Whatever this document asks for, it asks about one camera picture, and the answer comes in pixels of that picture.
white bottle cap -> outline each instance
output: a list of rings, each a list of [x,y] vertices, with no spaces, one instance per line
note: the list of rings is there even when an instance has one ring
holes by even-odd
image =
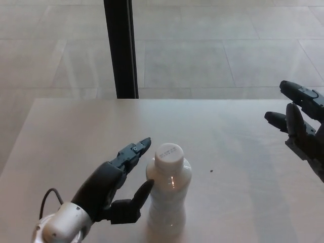
[[[172,173],[183,167],[182,148],[174,143],[162,144],[155,152],[155,166],[165,173]]]

plastic bottle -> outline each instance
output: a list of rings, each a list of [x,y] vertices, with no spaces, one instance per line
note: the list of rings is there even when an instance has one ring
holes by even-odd
[[[180,233],[186,222],[184,201],[191,181],[191,166],[181,147],[161,145],[146,167],[146,178],[154,179],[149,226],[163,235]]]

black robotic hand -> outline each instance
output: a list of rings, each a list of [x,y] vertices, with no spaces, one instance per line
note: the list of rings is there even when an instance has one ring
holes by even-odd
[[[115,159],[103,163],[94,171],[71,202],[84,209],[93,222],[106,219],[111,224],[135,223],[141,216],[140,209],[148,198],[154,181],[146,181],[133,199],[116,200],[113,203],[112,200],[150,145],[151,139],[146,138],[123,148]]]
[[[281,132],[288,133],[285,144],[300,159],[307,160],[324,182],[324,97],[315,90],[289,81],[282,81],[279,87],[293,102],[287,105],[285,115],[269,111],[264,117]],[[304,121],[297,105],[310,118],[321,123],[317,132]]]

black pole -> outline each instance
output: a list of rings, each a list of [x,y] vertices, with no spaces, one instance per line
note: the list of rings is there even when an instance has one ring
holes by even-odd
[[[138,99],[132,0],[104,0],[118,99]]]

floor tile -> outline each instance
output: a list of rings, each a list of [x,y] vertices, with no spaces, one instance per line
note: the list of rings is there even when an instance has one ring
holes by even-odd
[[[272,0],[147,0],[157,6],[274,6]]]
[[[324,7],[310,7],[316,18],[324,25]]]
[[[14,5],[17,0],[0,0],[0,5]]]
[[[245,8],[181,7],[181,39],[258,38]]]
[[[299,43],[305,50],[307,56],[319,72],[324,77],[324,40],[323,39],[302,39]]]
[[[144,75],[145,75],[145,41],[135,41],[136,50],[136,69],[137,69],[137,86],[139,88],[144,87]]]
[[[281,80],[324,85],[297,40],[227,40],[224,46],[238,87],[275,87]]]
[[[221,42],[154,41],[146,43],[147,88],[234,86]]]
[[[324,0],[273,0],[276,6],[324,6]]]
[[[173,88],[173,89],[138,89],[140,99],[191,99],[191,91],[189,88]]]
[[[97,99],[113,100],[117,98],[116,89],[98,88]]]
[[[274,6],[272,0],[212,0],[215,6]]]
[[[83,5],[101,5],[103,6],[103,0],[81,0]]]
[[[0,40],[0,88],[50,87],[65,40]]]
[[[96,89],[1,89],[0,173],[9,157],[35,98],[96,97]]]
[[[180,30],[179,7],[133,7],[135,39],[175,39]]]
[[[56,71],[56,88],[114,88],[109,40],[70,40]]]
[[[0,5],[0,39],[31,38],[45,6]]]
[[[260,38],[323,38],[324,27],[308,7],[248,8]]]
[[[18,5],[80,5],[82,0],[17,0]]]
[[[37,26],[35,38],[108,38],[102,6],[48,6]]]
[[[278,87],[191,88],[193,99],[286,99]]]

